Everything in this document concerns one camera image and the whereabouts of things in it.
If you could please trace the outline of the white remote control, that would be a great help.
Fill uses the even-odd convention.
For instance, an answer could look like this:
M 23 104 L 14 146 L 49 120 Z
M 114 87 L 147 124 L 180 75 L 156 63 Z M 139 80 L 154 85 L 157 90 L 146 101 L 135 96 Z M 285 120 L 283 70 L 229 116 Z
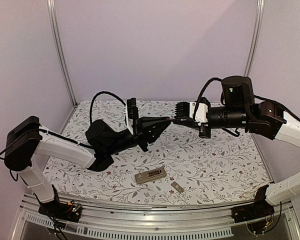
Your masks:
M 153 170 L 137 173 L 134 178 L 137 185 L 153 182 L 161 178 L 165 178 L 167 173 L 164 168 L 156 168 Z

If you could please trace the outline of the remote battery cover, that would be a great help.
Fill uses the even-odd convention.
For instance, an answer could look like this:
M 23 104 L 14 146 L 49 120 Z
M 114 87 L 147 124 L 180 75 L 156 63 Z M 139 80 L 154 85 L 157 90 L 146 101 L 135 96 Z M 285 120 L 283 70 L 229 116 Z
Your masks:
M 171 186 L 179 193 L 183 193 L 185 190 L 177 183 L 177 182 L 172 182 Z

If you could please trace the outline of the black AAA battery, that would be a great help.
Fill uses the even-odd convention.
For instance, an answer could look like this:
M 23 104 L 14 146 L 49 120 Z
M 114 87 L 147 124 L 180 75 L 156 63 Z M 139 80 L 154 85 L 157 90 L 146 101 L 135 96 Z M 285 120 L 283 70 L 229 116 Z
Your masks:
M 171 122 L 171 123 L 175 123 L 175 122 L 177 122 L 177 120 L 176 119 L 166 119 L 166 121 L 168 121 L 168 122 Z

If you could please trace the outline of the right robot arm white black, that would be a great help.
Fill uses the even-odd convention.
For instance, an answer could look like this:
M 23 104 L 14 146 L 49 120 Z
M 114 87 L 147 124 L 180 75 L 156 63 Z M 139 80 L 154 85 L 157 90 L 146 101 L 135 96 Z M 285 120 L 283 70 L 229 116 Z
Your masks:
M 213 81 L 220 82 L 222 87 L 219 107 L 212 107 L 204 97 Z M 197 129 L 201 138 L 209 139 L 212 129 L 244 129 L 300 148 L 300 118 L 283 104 L 254 95 L 252 80 L 246 76 L 209 79 L 196 101 L 176 104 L 175 123 Z

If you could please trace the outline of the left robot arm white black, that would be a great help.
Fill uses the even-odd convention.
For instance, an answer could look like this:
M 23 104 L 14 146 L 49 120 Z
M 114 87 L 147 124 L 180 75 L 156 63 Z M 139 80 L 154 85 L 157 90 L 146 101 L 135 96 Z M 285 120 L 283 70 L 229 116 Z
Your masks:
M 141 117 L 129 120 L 130 126 L 116 132 L 105 121 L 94 121 L 85 133 L 87 144 L 61 136 L 40 124 L 39 118 L 30 116 L 11 130 L 0 159 L 16 172 L 35 193 L 45 209 L 53 216 L 64 213 L 64 205 L 44 177 L 33 155 L 44 155 L 75 163 L 95 172 L 102 172 L 113 164 L 113 155 L 133 147 L 148 151 L 171 124 L 168 117 Z

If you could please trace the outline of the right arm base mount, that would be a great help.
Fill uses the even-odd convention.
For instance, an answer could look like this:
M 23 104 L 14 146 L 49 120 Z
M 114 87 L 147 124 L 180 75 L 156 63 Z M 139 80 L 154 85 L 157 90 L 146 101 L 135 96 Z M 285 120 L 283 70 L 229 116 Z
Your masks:
M 231 209 L 231 217 L 235 223 L 267 217 L 275 213 L 273 205 L 266 201 L 266 190 L 269 185 L 260 187 L 250 204 L 236 206 Z

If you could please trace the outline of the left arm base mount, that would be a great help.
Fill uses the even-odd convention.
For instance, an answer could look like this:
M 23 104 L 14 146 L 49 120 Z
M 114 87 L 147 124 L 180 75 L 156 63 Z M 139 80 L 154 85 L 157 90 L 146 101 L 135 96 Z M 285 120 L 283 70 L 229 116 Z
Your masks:
M 67 203 L 60 202 L 58 191 L 52 185 L 54 198 L 52 201 L 42 203 L 39 201 L 38 213 L 51 218 L 78 223 L 82 214 L 82 205 L 71 200 Z

